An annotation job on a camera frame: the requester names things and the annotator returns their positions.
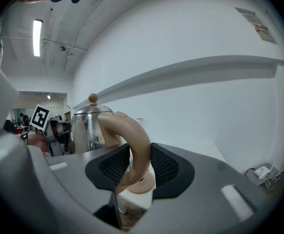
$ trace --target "cable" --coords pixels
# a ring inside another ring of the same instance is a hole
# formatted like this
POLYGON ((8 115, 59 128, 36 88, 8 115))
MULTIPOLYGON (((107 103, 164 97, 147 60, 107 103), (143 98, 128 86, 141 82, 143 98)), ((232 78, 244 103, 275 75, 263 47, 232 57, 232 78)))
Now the cable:
POLYGON ((246 176, 246 174, 247 174, 247 172, 248 172, 249 170, 255 170, 255 168, 249 168, 249 169, 245 172, 245 176, 246 176))

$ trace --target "fluorescent light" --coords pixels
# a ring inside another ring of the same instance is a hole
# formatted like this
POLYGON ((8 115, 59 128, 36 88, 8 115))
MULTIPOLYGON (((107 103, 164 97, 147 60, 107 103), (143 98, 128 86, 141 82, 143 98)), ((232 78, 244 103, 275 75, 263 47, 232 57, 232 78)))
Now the fluorescent light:
POLYGON ((40 56, 40 34, 42 28, 41 20, 34 20, 34 29, 33 29, 33 43, 34 43, 34 56, 40 56))

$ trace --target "kettle lid knob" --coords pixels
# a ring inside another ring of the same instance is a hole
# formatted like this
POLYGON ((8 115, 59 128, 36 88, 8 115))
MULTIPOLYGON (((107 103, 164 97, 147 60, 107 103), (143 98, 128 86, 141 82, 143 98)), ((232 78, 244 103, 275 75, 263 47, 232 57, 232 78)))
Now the kettle lid knob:
POLYGON ((96 106, 97 105, 97 100, 98 100, 97 94, 90 94, 89 95, 90 106, 96 106))

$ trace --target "kettle handle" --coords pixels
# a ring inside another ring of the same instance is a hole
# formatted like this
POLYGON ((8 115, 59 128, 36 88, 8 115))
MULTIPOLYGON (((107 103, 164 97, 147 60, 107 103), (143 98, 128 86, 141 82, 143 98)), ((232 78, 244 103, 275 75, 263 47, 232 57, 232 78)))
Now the kettle handle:
POLYGON ((122 112, 101 113, 97 119, 106 147, 121 144, 121 136, 132 151, 133 167, 123 175, 116 188, 116 193, 119 194, 140 181, 147 172, 151 163, 151 141, 141 125, 122 112))

